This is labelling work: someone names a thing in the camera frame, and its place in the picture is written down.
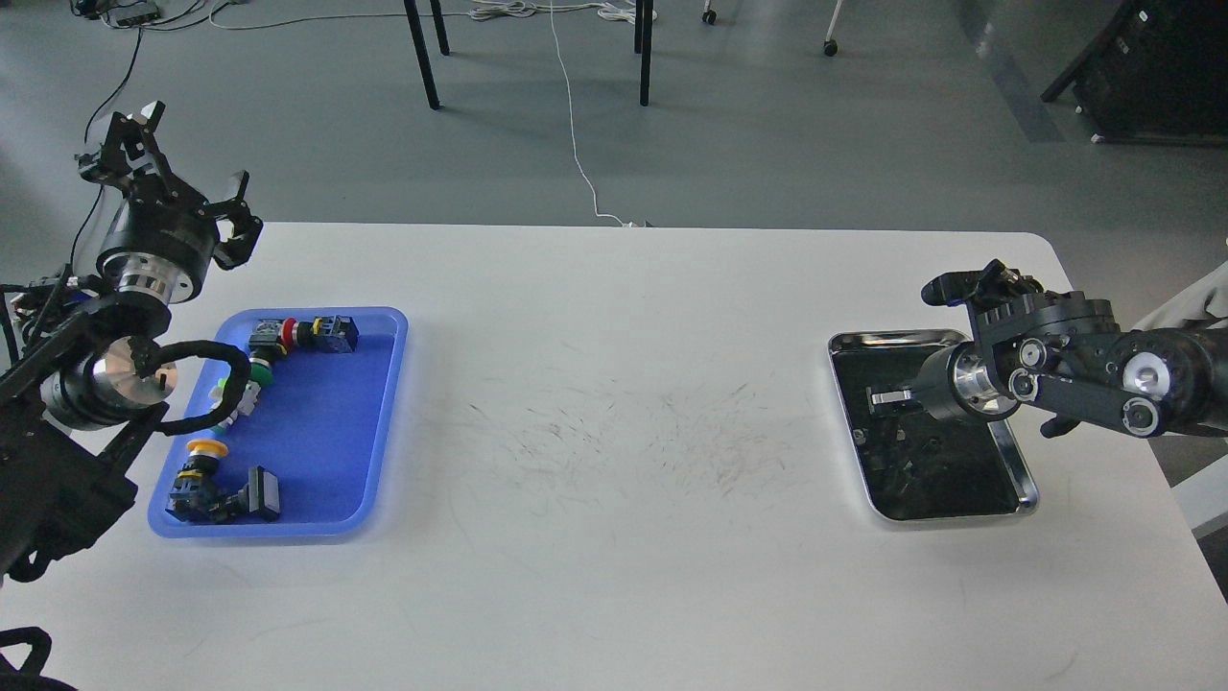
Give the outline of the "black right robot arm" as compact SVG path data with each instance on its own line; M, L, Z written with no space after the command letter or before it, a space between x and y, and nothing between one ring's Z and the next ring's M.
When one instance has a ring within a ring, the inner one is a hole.
M921 298L964 306L971 338L931 353L903 384L868 392L876 417L990 423L1030 406L1050 412L1047 439L1079 423L1141 439L1226 436L1223 329L1122 331L1106 299L1050 292L1002 261L943 272Z

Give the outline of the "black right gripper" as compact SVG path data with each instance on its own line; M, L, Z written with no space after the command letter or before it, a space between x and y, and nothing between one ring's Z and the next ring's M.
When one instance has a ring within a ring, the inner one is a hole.
M930 353L909 389L865 390L869 416L904 416L917 412L920 404L935 420L969 423L971 415L963 406L955 385L957 358L966 350L968 345L949 345Z

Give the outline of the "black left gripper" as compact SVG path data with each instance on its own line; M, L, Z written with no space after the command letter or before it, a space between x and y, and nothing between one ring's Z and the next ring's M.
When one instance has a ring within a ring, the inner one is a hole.
M169 193L167 162L154 140L165 109L165 102L154 101L134 114L111 114L104 141L96 152L79 155L76 164L81 179L115 188L125 201L99 248L99 276L122 292L141 290L181 303L201 293L211 258L221 270L247 264L264 222L246 200L249 171L231 177L228 200ZM227 241L220 241L216 222L231 225Z

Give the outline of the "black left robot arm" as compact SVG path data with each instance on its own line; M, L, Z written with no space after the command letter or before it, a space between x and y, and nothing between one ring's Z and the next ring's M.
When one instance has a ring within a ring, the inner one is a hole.
M173 174L154 133L162 102L111 115L84 179L123 194L87 275L18 288L34 315L2 376L2 578L29 583L92 547L134 506L131 463L156 433L184 436L227 419L251 377L227 342L158 345L169 306L201 293L210 264L251 259L263 228L246 203L249 176L211 203Z

